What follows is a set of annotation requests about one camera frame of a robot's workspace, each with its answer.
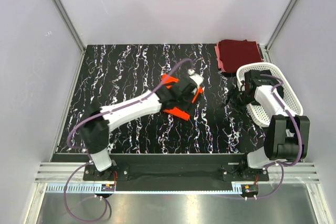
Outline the orange t shirt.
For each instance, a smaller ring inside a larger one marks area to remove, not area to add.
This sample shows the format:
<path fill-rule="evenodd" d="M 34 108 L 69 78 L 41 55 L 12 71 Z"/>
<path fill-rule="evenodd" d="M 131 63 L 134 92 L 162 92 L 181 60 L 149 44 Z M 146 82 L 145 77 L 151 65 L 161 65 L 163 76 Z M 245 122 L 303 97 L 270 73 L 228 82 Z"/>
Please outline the orange t shirt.
<path fill-rule="evenodd" d="M 181 79 L 164 74 L 163 86 L 156 93 L 162 103 L 162 111 L 188 121 L 203 94 L 202 84 L 194 80 L 197 78 L 197 74 Z"/>

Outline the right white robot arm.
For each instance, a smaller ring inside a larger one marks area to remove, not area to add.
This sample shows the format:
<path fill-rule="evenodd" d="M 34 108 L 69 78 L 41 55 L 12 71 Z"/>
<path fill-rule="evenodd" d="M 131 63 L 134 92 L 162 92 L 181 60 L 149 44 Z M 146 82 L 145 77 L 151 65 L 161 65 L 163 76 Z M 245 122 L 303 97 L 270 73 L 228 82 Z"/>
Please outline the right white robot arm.
<path fill-rule="evenodd" d="M 277 90 L 284 84 L 281 78 L 259 70 L 249 70 L 244 77 L 241 87 L 233 90 L 227 101 L 238 113 L 243 113 L 247 105 L 258 103 L 270 119 L 263 147 L 245 154 L 233 171 L 243 180 L 250 180 L 272 165 L 291 167 L 303 159 L 310 121 L 285 104 Z"/>

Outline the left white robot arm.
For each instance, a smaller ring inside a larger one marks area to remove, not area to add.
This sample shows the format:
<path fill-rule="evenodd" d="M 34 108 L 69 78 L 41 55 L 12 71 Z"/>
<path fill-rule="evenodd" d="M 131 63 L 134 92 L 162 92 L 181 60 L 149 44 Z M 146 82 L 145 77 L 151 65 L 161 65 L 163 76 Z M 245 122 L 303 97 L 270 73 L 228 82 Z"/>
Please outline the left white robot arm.
<path fill-rule="evenodd" d="M 79 124 L 79 134 L 86 145 L 89 163 L 95 166 L 95 174 L 103 180 L 113 175 L 116 164 L 108 151 L 110 132 L 137 118 L 160 112 L 188 121 L 191 108 L 203 93 L 203 81 L 196 73 L 183 79 L 165 74 L 154 92 L 147 91 L 133 99 L 91 110 Z"/>

